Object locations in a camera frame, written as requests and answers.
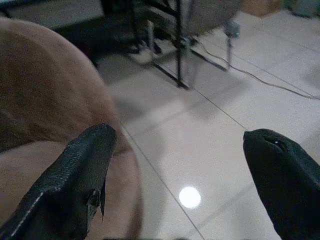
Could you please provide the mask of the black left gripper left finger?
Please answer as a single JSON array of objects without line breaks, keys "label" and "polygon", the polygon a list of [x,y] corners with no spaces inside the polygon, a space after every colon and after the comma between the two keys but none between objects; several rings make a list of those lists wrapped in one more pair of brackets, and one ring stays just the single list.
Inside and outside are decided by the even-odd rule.
[{"label": "black left gripper left finger", "polygon": [[70,141],[0,226],[0,240],[85,240],[97,210],[105,209],[116,142],[116,131],[105,123]]}]

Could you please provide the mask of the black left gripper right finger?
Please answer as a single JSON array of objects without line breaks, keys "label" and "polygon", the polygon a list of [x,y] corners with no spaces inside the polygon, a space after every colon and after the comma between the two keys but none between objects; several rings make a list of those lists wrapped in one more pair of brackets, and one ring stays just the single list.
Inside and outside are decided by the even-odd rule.
[{"label": "black left gripper right finger", "polygon": [[243,151],[281,240],[320,240],[320,165],[298,143],[270,129],[245,131]]}]

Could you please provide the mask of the brown suede sofa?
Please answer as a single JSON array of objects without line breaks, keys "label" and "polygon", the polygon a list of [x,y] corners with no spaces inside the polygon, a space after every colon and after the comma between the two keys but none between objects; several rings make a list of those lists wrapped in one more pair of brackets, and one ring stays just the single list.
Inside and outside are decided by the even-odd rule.
[{"label": "brown suede sofa", "polygon": [[0,225],[66,145],[101,123],[115,129],[117,143],[105,212],[86,240],[135,240],[143,221],[140,169],[99,72],[60,34],[0,17]]}]

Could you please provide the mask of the grey adapter with green light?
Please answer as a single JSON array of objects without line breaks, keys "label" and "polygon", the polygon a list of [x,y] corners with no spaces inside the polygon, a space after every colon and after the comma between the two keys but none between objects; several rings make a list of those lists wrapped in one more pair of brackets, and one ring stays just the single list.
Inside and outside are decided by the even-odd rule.
[{"label": "grey adapter with green light", "polygon": [[234,21],[228,21],[224,24],[224,33],[228,38],[238,38],[240,36],[240,25]]}]

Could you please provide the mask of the white folding table black legs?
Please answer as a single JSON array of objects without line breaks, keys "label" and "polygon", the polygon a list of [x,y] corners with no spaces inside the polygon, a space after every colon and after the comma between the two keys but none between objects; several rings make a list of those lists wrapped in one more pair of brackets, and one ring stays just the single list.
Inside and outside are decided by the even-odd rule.
[{"label": "white folding table black legs", "polygon": [[[123,44],[123,52],[139,54],[146,47],[150,54],[150,62],[162,73],[169,76],[177,87],[186,90],[192,84],[185,84],[182,74],[183,49],[191,52],[196,37],[183,35],[183,7],[186,0],[100,0],[105,17],[111,17],[111,28],[118,35],[116,40]],[[169,40],[176,51],[176,74],[170,73],[155,60],[162,54],[162,49],[155,42]]]}]

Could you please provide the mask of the plain cardboard box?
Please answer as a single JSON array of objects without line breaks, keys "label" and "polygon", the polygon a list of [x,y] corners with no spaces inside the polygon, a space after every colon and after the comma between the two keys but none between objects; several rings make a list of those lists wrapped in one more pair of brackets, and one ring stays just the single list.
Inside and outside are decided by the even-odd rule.
[{"label": "plain cardboard box", "polygon": [[284,0],[243,0],[241,11],[255,17],[264,17],[279,11]]}]

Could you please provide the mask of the grey fabric chair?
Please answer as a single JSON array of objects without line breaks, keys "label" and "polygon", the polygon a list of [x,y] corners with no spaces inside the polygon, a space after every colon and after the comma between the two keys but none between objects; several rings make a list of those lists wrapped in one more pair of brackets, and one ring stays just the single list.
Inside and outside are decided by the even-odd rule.
[{"label": "grey fabric chair", "polygon": [[[243,0],[186,0],[182,6],[183,21],[182,34],[186,37],[196,36],[222,27],[233,21],[232,18],[241,9]],[[223,71],[228,71],[231,66],[231,42],[232,39],[226,35],[227,60],[226,67],[215,62],[212,64]]]}]

